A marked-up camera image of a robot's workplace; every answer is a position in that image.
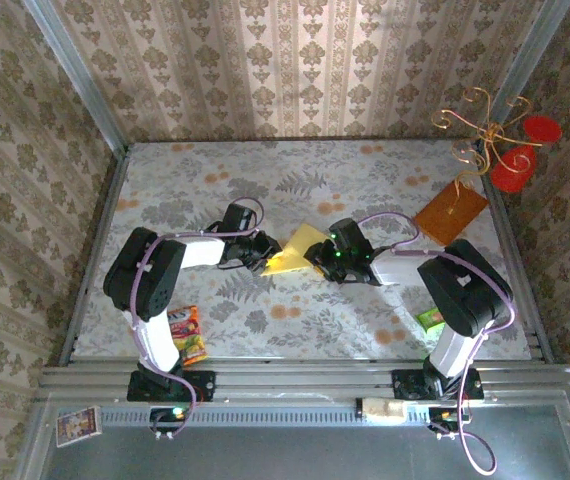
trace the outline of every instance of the orange wooden block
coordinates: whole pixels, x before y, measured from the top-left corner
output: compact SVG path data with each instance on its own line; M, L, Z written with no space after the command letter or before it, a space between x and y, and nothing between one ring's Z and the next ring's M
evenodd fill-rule
M460 192L457 202L456 187L450 183L414 217L421 231L439 245L452 243L488 203L485 197L462 185Z

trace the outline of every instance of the floral tablecloth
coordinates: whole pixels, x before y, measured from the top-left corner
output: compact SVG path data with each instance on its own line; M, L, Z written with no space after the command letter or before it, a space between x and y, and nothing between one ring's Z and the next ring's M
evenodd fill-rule
M125 319L102 292L105 273L135 227L159 234L199 230L221 219L228 203L241 196L263 202L262 228L282 245L303 222L326 231L345 217L388 210L413 216L460 171L450 145L444 140L134 145L74 356L137 355ZM411 233L389 218L365 228L374 246ZM489 209L462 236L506 274ZM425 237L416 245L437 248ZM191 304L198 306L212 357L421 359L437 340L414 318L434 306L424 287L338 286L311 269L270 277L246 269L186 269L170 308ZM490 338L479 358L529 359L521 324Z

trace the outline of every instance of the chip bag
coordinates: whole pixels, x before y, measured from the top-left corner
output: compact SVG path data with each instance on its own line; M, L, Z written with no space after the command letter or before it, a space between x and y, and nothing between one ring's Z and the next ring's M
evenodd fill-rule
M196 306L183 307L167 312L172 340L183 359L183 365L191 365L207 358L205 343L198 325Z

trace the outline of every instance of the yellow triangular object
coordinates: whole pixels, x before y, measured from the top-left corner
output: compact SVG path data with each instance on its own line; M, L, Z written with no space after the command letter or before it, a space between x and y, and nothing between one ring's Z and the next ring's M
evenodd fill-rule
M312 245L324 242L329 237L319 232L314 227L303 223L294 236L287 242L285 248L267 261L267 266L261 276L286 273L301 268L311 267L312 264L305 260L305 252Z

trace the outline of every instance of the gold wire decoration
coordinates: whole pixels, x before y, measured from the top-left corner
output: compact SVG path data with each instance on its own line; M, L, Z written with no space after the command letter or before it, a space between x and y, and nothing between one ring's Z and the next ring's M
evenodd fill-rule
M465 90L463 94L463 98L470 102L476 103L481 99L485 99L486 101L486 113L483 122L480 125L470 122L469 120L463 118L461 115L456 113L450 109L442 109L437 110L431 117L432 124L438 128L442 128L443 130L448 129L452 126L452 119L448 118L448 116L454 117L455 119L459 120L460 122L464 123L470 128L473 128L476 131L476 134L470 138L466 138L463 140L457 140L452 144L452 155L454 157L467 164L472 164L476 166L476 170L463 170L454 179L454 186L456 187L456 200L449 208L448 213L452 213L454 211L454 206L458 202L460 198L460 187L461 185L464 188L472 189L471 180L465 177L471 176L482 176L485 175L492 166L492 156L496 157L498 162L503 165L507 170L513 173L522 173L529 170L531 166L530 159L523 154L516 155L514 162L520 165L521 160L523 161L523 168L513 168L509 165L505 164L501 159L501 156L498 154L496 150L496 146L494 143L497 141L504 141L510 143L516 143L519 145L531 145L533 147L542 147L542 143L534 143L534 142L525 142L522 140L515 140L513 138L509 138L505 135L505 129L516 122L518 122L523 117L529 115L532 112L532 102L530 102L525 97L518 96L513 101L508 101L507 105L512 108L522 109L522 112L516 116L514 119L510 120L504 125L501 125L497 122L492 122L490 120L490 112L492 111L492 96L489 92L480 87L472 87ZM474 143L478 140L483 142L483 155L478 153L476 148L474 148Z

